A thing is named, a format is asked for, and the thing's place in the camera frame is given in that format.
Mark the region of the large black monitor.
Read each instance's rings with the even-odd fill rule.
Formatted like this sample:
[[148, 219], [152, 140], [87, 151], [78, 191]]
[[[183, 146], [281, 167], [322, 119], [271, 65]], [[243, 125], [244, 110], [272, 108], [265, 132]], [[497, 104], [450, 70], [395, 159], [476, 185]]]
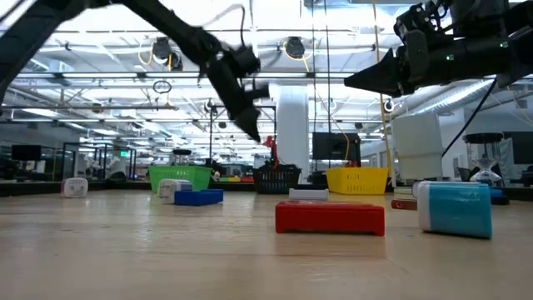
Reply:
[[533, 132], [503, 132], [512, 144], [514, 164], [533, 165]]

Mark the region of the pink white charger plug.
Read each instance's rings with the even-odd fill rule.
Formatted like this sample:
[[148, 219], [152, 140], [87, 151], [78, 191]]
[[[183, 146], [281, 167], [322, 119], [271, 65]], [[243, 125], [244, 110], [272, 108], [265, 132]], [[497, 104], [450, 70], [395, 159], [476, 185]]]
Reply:
[[84, 198], [88, 193], [88, 180], [84, 177], [70, 177], [62, 181], [61, 194], [64, 198]]

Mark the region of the white digital display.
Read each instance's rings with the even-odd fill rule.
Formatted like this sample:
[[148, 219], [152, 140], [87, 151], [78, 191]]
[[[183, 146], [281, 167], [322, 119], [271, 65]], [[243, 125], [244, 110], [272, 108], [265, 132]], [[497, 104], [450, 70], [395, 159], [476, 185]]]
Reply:
[[328, 189], [295, 189], [289, 190], [290, 200], [305, 201], [327, 201], [329, 198]]

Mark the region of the black glass frame enclosure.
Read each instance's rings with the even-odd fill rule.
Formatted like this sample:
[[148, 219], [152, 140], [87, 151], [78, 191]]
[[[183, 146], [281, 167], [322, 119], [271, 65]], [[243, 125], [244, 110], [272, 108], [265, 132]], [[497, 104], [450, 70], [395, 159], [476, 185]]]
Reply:
[[137, 177], [137, 150], [111, 141], [65, 142], [60, 151], [62, 179], [128, 180]]

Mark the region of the black aluminium table frame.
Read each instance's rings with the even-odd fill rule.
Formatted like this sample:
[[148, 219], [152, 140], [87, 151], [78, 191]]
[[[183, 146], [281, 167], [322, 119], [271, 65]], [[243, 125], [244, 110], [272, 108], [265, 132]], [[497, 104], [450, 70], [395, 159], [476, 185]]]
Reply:
[[[222, 189], [227, 192], [254, 192], [255, 187], [250, 182], [217, 182], [211, 183], [209, 188]], [[116, 190], [148, 190], [152, 187], [149, 182], [107, 182], [91, 181], [88, 191]], [[510, 200], [533, 203], [533, 188], [531, 187], [503, 187], [504, 194]], [[0, 182], [0, 198], [9, 196], [37, 195], [60, 193], [61, 182]]]

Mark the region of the light blue charger plug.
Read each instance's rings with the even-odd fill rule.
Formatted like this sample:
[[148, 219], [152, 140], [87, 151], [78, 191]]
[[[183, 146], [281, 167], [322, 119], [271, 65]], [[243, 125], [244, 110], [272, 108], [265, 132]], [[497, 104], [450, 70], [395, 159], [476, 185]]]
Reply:
[[416, 201], [425, 232], [492, 238], [490, 188], [484, 183], [422, 181]]

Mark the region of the black frame rig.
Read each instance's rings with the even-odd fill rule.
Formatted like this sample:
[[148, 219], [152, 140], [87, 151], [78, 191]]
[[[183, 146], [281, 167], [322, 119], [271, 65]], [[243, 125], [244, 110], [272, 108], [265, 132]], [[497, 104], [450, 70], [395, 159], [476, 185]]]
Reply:
[[221, 158], [235, 157], [239, 160], [253, 160], [255, 156], [271, 153], [267, 141], [277, 142], [278, 117], [275, 105], [257, 106], [257, 132], [260, 141], [257, 142], [237, 126], [235, 120], [229, 118], [229, 112], [221, 104], [213, 104], [208, 118], [208, 157], [212, 160], [216, 155]]

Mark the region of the red digital display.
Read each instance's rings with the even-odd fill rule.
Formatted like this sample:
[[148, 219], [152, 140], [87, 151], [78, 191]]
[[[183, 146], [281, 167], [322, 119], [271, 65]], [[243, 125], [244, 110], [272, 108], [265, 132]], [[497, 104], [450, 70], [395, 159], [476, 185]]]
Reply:
[[342, 202], [279, 202], [275, 206], [277, 233], [370, 233], [385, 235], [385, 210], [371, 204]]

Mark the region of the white cylindrical container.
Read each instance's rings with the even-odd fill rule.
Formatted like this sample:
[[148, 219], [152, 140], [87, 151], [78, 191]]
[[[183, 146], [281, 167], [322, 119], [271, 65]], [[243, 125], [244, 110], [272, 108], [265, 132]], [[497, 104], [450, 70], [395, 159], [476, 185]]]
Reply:
[[191, 191], [192, 183], [184, 179], [162, 179], [157, 196], [163, 204], [173, 204], [176, 191]]

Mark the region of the green plastic basket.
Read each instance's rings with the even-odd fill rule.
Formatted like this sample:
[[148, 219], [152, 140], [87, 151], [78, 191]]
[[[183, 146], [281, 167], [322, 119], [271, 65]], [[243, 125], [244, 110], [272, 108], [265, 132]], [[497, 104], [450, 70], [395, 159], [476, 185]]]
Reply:
[[154, 193], [157, 193], [159, 183], [163, 179], [184, 179], [192, 184], [192, 189], [195, 191], [207, 189], [211, 180], [211, 174], [211, 168], [201, 166], [154, 165], [148, 168], [148, 175]]

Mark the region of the yellow plastic basket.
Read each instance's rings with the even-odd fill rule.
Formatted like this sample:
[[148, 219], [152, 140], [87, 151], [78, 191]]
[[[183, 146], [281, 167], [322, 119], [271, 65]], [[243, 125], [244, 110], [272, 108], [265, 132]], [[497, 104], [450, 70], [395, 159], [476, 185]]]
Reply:
[[381, 167], [338, 167], [326, 171], [328, 188], [344, 195], [382, 195], [389, 169]]

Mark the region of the blue sand hourglass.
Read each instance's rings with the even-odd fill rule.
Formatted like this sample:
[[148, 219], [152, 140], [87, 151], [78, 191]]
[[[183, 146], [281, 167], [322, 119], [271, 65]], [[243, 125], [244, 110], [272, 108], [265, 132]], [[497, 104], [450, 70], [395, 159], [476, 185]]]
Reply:
[[471, 170], [468, 181], [484, 183], [490, 188], [492, 205], [509, 205], [502, 188], [505, 186], [500, 160], [502, 133], [470, 133], [463, 137], [467, 146], [467, 158]]

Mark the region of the dark blue digital display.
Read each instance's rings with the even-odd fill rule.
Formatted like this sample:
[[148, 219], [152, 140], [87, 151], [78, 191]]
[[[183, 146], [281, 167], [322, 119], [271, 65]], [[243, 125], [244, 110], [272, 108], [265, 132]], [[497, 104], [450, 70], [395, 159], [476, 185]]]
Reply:
[[180, 206], [205, 206], [221, 203], [224, 192], [221, 189], [206, 189], [200, 191], [176, 191], [174, 204]]

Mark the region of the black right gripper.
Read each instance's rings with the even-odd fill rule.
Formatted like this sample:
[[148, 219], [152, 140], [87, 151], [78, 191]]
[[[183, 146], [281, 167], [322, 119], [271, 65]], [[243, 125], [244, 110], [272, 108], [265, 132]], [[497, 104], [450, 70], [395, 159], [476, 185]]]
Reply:
[[418, 88], [455, 81], [458, 44], [446, 34], [408, 31], [401, 34], [402, 45], [390, 48], [377, 64], [344, 79], [349, 88], [391, 97], [412, 94]]

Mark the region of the black plastic basket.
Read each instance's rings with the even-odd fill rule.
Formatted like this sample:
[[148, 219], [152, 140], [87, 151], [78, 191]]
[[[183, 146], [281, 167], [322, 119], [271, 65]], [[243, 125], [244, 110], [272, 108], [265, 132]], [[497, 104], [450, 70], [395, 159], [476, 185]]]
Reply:
[[299, 184], [301, 169], [280, 166], [277, 169], [259, 168], [253, 171], [254, 188], [259, 194], [288, 194]]

